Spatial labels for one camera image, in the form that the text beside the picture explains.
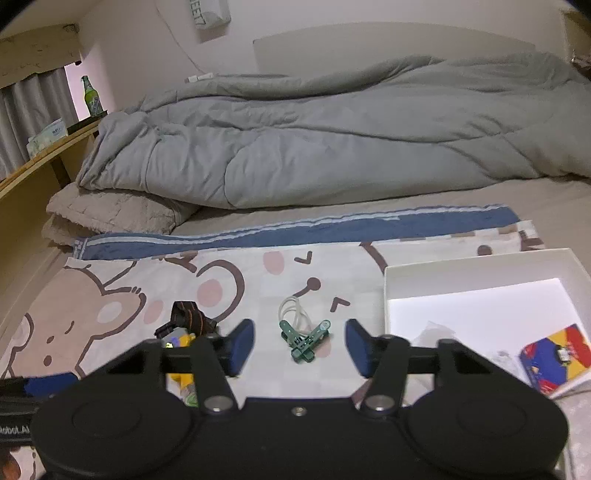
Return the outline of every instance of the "beige pillow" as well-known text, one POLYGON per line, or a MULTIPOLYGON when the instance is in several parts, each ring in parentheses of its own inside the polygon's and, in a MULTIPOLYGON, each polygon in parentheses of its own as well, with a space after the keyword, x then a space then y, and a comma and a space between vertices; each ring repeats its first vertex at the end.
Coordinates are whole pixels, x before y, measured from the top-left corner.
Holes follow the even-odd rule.
POLYGON ((91 192, 70 183, 47 204, 47 213, 52 217, 46 223, 43 235, 67 245, 71 245, 68 241, 71 235, 91 236, 95 232, 168 235, 198 208, 149 193, 132 190, 91 192))

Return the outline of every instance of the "green plastic clip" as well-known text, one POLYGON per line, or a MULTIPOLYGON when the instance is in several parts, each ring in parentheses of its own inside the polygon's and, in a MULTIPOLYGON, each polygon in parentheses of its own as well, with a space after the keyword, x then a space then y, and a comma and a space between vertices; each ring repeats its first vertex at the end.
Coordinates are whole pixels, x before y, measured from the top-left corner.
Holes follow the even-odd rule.
POLYGON ((296 332, 286 320, 279 322, 281 336, 291 348, 291 356, 296 362, 304 359, 311 362, 314 359, 313 349, 329 334, 330 322, 322 320, 320 325, 310 332, 309 335, 301 335, 296 332))

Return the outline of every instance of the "metal screw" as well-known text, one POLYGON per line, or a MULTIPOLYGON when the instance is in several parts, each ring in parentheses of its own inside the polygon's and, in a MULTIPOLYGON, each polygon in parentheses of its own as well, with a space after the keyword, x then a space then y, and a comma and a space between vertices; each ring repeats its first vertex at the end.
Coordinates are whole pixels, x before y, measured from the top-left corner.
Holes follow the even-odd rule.
POLYGON ((308 411, 304 408, 304 407, 293 407, 291 409, 291 412, 296 416, 296 417, 303 417, 304 415, 306 415, 308 413, 308 411))
POLYGON ((386 411, 394 408, 396 402, 387 395, 373 395, 365 399, 365 405, 374 411, 386 411))
POLYGON ((234 406, 234 401, 224 395, 216 395, 215 397, 209 397, 203 402, 203 405, 211 412, 220 413, 230 410, 234 406))

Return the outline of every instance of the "colorful card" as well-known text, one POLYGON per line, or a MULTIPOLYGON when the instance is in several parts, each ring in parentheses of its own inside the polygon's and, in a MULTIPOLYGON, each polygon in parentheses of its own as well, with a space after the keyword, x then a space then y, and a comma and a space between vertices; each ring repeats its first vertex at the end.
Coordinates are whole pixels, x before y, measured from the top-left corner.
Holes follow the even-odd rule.
POLYGON ((531 384, 545 395, 591 367, 591 349, 577 325, 527 345, 519 355, 531 384))

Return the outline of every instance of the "open white box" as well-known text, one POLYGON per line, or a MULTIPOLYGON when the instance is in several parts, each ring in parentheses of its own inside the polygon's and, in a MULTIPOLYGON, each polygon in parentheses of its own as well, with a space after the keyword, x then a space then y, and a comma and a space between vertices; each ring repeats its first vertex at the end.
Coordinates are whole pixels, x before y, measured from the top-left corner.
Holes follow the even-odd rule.
POLYGON ((482 356, 509 353, 524 381, 525 345, 574 323, 587 341, 591 331, 591 277, 568 248, 388 267, 384 302, 386 333, 412 342, 430 322, 444 326, 482 356))

